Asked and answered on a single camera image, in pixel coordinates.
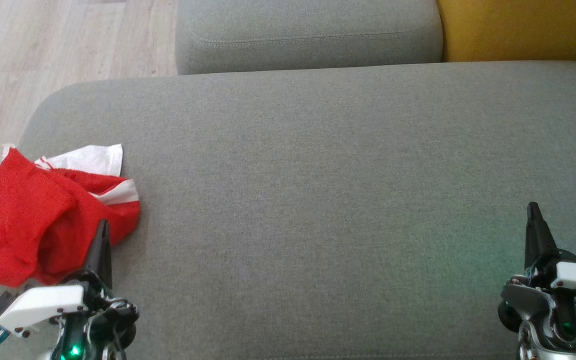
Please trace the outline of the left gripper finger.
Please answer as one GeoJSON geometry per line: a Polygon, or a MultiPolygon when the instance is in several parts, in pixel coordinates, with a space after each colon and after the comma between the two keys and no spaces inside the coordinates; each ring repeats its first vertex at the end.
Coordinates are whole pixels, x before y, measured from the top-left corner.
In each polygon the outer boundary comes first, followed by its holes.
{"type": "Polygon", "coordinates": [[[112,289],[110,224],[107,219],[101,219],[98,223],[84,261],[84,270],[98,276],[105,287],[112,289]]]}

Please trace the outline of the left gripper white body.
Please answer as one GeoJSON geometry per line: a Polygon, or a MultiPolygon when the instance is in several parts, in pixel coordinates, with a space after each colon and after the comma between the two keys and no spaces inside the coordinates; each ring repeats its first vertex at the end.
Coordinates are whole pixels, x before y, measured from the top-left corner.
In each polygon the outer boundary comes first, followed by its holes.
{"type": "Polygon", "coordinates": [[[0,326],[28,337],[32,326],[55,321],[50,360],[125,360],[137,334],[138,306],[114,295],[94,272],[77,272],[58,285],[33,287],[0,315],[0,326]]]}

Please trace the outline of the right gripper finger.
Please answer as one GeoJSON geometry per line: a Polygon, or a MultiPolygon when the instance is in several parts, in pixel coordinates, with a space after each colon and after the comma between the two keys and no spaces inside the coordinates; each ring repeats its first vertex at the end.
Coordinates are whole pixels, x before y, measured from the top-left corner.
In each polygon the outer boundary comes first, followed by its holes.
{"type": "Polygon", "coordinates": [[[537,202],[526,207],[525,269],[537,273],[556,273],[561,260],[559,248],[537,202]]]}

